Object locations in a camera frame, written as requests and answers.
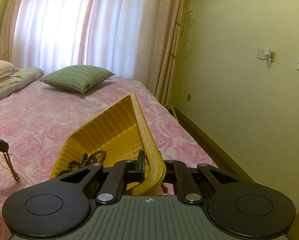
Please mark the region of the yellow plastic tray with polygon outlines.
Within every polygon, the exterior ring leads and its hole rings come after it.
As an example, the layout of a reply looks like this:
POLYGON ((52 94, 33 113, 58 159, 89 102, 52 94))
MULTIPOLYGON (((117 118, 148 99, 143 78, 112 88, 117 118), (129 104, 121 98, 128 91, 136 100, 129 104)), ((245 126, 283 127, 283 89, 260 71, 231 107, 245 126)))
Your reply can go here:
POLYGON ((73 132, 63 144, 50 178, 67 168, 71 160, 81 160, 84 153, 105 151, 104 167, 121 160, 136 160, 145 154, 145 180, 128 183, 130 195, 143 195, 160 186, 166 166, 155 144, 137 96, 130 92, 102 113, 73 132))

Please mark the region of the pink rose bedspread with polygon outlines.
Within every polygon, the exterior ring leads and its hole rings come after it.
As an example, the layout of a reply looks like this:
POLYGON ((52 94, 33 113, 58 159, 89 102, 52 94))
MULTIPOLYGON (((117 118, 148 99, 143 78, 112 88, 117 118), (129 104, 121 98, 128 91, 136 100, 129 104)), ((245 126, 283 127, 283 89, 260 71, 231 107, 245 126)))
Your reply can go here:
POLYGON ((34 81, 0 100, 0 139, 8 143, 13 167, 20 176, 20 181, 13 179, 0 153, 0 239, 10 237, 2 218, 6 198, 47 180, 71 133, 130 92, 137 95, 164 159, 180 160, 189 167, 213 165, 205 150, 138 81, 112 77, 84 94, 34 81))

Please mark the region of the beige pillow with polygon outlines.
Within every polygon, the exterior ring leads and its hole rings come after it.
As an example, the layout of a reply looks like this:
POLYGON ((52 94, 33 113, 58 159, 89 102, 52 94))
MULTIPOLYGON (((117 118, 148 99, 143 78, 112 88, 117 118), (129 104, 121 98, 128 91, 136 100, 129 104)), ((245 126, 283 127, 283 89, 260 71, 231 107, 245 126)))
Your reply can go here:
POLYGON ((0 87, 19 82, 21 78, 14 76, 18 72, 19 69, 12 63, 0 60, 0 87))

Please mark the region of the striped folded quilt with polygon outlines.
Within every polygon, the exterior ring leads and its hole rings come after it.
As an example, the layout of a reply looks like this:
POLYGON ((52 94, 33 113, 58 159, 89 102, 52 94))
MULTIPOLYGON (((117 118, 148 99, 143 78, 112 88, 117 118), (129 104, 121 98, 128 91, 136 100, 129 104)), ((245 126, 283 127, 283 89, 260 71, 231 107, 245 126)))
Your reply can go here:
POLYGON ((0 87, 0 100, 9 96, 13 92, 22 89, 29 83, 38 80, 43 75, 44 71, 40 68, 20 68, 19 72, 12 75, 12 77, 16 80, 15 82, 0 87))

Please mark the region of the green checked cushion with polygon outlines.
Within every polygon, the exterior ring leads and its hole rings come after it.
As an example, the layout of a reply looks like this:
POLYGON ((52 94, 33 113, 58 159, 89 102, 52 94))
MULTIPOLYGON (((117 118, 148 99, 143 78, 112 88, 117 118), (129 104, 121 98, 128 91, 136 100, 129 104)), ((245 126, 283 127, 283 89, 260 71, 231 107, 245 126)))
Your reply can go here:
POLYGON ((115 74, 105 68, 73 65, 52 72, 39 81, 57 89, 83 94, 112 76, 115 74))

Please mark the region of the sheer pink curtain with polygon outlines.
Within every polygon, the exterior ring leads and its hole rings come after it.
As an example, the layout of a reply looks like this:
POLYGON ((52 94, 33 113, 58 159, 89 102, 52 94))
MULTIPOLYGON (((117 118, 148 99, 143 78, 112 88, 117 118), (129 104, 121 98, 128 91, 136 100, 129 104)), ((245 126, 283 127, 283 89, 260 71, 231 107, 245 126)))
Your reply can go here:
POLYGON ((150 89, 166 69, 179 0, 16 0, 9 58, 47 74, 105 68, 150 89))

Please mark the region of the wooden coat rack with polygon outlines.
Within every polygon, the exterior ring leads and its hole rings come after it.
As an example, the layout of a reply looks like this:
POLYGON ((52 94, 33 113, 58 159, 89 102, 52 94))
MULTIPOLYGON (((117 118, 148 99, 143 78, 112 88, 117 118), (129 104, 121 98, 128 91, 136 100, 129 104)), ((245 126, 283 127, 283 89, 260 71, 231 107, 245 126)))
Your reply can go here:
POLYGON ((185 0, 185 2, 183 3, 182 10, 181 10, 181 16, 180 16, 180 21, 177 21, 175 23, 175 25, 179 28, 179 30, 177 32, 177 39, 176 39, 177 43, 174 46, 174 52, 173 53, 170 52, 170 55, 173 58, 172 66, 174 67, 174 71, 173 71, 173 74, 171 75, 172 82, 171 82, 171 88, 170 88, 170 91, 169 91, 169 98, 167 100, 167 103, 164 105, 164 107, 168 111, 172 112, 172 115, 173 115, 173 117, 175 118, 175 120, 177 122, 179 122, 179 120, 178 120, 177 114, 176 114, 175 109, 174 109, 173 105, 171 104, 171 102, 172 102, 173 85, 174 85, 174 82, 175 82, 175 75, 176 75, 178 61, 179 61, 180 47, 181 47, 182 44, 185 44, 185 43, 190 41, 190 39, 182 41, 182 34, 183 34, 183 31, 184 31, 184 18, 185 18, 185 15, 190 14, 190 13, 193 12, 192 10, 187 11, 186 6, 187 6, 187 0, 185 0))

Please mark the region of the beige side curtain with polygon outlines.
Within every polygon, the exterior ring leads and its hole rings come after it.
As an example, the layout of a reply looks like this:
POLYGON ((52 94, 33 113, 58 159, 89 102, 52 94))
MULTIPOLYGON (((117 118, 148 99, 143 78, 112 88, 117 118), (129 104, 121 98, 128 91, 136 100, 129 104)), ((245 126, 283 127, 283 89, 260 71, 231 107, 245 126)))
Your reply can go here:
POLYGON ((185 0, 167 0, 159 9, 155 24, 153 62, 150 64, 149 91, 162 104, 169 98, 174 67, 170 52, 174 52, 179 28, 175 25, 180 21, 181 10, 185 0))

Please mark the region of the white wall socket with plug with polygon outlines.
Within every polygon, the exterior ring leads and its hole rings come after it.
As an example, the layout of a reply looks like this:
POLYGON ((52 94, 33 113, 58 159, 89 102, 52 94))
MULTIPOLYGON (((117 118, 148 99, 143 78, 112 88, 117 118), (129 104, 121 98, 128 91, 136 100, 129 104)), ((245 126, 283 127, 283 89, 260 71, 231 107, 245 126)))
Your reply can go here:
POLYGON ((258 49, 258 52, 257 52, 257 59, 260 59, 260 60, 266 60, 266 61, 269 61, 269 62, 274 62, 275 61, 275 56, 276 56, 276 52, 272 51, 269 48, 258 49))

